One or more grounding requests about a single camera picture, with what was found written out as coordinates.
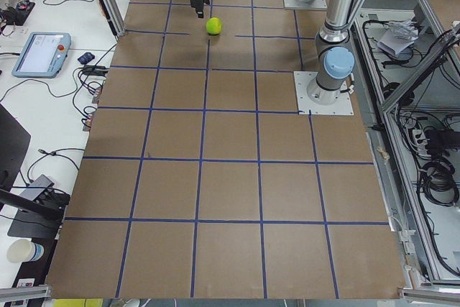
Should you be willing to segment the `dark blue pouch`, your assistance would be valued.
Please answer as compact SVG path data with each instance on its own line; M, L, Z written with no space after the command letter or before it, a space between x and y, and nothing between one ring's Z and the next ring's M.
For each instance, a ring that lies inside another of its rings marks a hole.
M95 58L95 55L93 53L85 52L78 58L78 62L82 65L86 65L89 62L91 62L94 58Z

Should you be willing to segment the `white paper cup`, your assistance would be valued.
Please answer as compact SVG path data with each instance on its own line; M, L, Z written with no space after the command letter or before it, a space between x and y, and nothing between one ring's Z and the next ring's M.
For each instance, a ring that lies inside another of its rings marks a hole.
M38 261L45 253L45 248L28 239L18 239L13 242L7 252L6 258L11 263Z

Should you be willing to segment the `blue teach pendant near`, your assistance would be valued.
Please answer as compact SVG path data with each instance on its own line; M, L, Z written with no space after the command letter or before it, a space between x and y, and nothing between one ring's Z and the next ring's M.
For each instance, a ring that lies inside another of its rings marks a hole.
M67 32L33 32L11 72L19 78L54 78L61 70L71 46Z

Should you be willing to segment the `green apple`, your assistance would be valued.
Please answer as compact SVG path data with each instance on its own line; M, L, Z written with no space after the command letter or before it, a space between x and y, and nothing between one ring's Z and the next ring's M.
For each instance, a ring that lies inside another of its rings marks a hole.
M222 31L222 22L218 17L211 17L206 22L206 31L209 35L219 35Z

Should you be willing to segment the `black monitor stand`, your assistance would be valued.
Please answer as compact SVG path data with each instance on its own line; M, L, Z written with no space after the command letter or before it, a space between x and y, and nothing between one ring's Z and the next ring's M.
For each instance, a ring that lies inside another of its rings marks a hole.
M25 187L14 184L30 139L29 132L1 107L1 205L17 210L8 235L53 239L62 223L70 196L54 192L54 183L45 175L40 175Z

